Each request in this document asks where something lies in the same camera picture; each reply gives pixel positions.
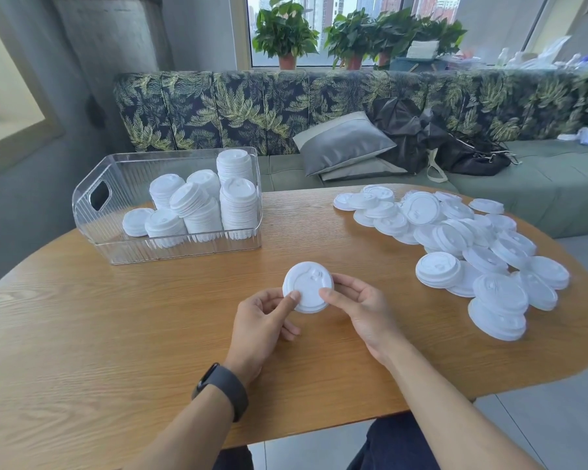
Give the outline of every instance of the floor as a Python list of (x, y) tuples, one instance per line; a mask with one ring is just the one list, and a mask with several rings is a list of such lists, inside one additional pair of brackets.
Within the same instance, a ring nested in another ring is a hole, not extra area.
[[(588, 270), (588, 236), (559, 242)], [(550, 384), (490, 395), (476, 406), (548, 470), (588, 470), (588, 370)], [(251, 446), (256, 470), (345, 470), (372, 421)]]

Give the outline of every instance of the person's left hand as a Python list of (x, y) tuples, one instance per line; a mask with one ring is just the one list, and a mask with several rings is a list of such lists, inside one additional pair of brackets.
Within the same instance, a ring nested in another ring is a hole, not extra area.
[(279, 334), (288, 341), (300, 335), (300, 328), (287, 319), (299, 300), (300, 292), (296, 290), (283, 298), (283, 290), (273, 288), (256, 293), (237, 307), (231, 347), (222, 365), (244, 386), (259, 376)]

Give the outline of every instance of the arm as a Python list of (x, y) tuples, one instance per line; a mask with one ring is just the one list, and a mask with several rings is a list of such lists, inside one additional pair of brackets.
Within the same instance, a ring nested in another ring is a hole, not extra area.
[[(300, 334), (300, 329), (287, 320), (298, 300), (299, 292), (283, 298), (278, 288), (259, 292), (239, 304), (223, 366), (244, 387), (259, 375), (279, 334), (289, 341)], [(229, 399), (209, 385), (125, 470), (211, 470), (232, 422)]]
[(351, 317), (370, 353), (390, 371), (441, 470), (542, 468), (403, 337), (381, 291), (341, 274), (334, 283), (321, 297)]

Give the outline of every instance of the smartwatch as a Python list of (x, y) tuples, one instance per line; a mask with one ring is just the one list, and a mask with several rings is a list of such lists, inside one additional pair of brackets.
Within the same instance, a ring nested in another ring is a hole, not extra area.
[(248, 407), (248, 395), (237, 376), (224, 366), (220, 366), (219, 363), (213, 363), (211, 368), (198, 381), (198, 385), (192, 393), (192, 399), (196, 399), (196, 396), (201, 393), (207, 384), (216, 386), (229, 398), (231, 404), (233, 404), (233, 422), (241, 419)]

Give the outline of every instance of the dark pants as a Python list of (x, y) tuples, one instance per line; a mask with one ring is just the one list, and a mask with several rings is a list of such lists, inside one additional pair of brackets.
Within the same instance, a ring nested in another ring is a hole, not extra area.
[[(214, 470), (253, 470), (248, 447), (220, 452)], [(375, 420), (347, 470), (439, 470), (411, 412)]]

